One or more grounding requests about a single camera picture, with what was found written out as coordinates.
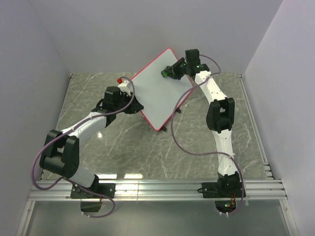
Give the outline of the green whiteboard eraser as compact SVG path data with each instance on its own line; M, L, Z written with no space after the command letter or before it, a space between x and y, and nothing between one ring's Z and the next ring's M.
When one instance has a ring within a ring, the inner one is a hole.
M162 71L161 74L164 78L168 77L168 73L166 71Z

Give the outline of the pink framed whiteboard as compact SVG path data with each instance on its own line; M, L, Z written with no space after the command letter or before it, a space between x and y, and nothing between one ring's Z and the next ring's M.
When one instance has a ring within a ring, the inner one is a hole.
M163 128L174 108L179 107L189 96L186 94L180 98L182 94L192 88L192 82L187 76L181 80L162 76L161 71L177 61L173 50L167 48L131 79L135 97L144 106L141 113L155 131Z

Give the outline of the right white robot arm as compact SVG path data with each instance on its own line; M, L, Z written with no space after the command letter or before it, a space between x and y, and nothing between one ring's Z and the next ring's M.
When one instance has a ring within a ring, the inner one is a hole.
M232 126L234 124L235 100L228 97L214 80L207 64L202 63L198 49L185 51L186 56L173 65L165 67L161 74L164 78L180 80L187 75L196 83L194 89L200 88L205 95L209 107L206 124L215 138L216 154L218 156L218 180L213 186L204 184L204 193L214 194L217 198L233 197L242 189L240 171L234 162L232 148Z

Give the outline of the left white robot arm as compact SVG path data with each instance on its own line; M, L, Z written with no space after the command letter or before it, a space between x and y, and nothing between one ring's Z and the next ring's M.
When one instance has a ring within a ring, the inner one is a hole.
M81 121L62 131L51 130L40 152L42 169L77 184L89 198L101 193L99 178L80 165L80 148L92 135L108 127L119 113L135 114L143 110L134 86L128 81L107 87L104 97Z

